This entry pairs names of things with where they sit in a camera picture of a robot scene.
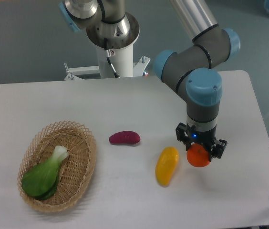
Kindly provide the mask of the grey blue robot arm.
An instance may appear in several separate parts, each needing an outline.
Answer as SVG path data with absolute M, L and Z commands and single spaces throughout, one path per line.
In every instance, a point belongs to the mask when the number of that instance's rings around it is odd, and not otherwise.
M 227 142 L 216 139 L 217 116 L 222 97 L 222 79 L 214 67 L 235 56 L 239 36 L 222 29 L 203 0 L 173 0 L 192 47 L 164 50 L 153 63 L 156 76 L 186 102 L 186 123 L 176 128 L 186 150 L 197 144 L 208 159 L 221 158 Z M 64 0 L 59 8 L 73 31 L 86 30 L 97 50 L 102 78 L 133 77 L 133 45 L 140 28 L 125 9 L 123 0 Z

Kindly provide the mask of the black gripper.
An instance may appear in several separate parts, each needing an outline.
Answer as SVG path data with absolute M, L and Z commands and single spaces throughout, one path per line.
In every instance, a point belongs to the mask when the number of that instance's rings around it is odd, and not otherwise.
M 228 144 L 226 140 L 216 139 L 216 128 L 217 126 L 207 131 L 198 131 L 195 125 L 189 126 L 179 123 L 176 127 L 176 137 L 179 142 L 185 145 L 186 151 L 191 147 L 191 143 L 211 145 L 208 149 L 208 159 L 211 162 L 213 158 L 220 159 L 222 157 Z

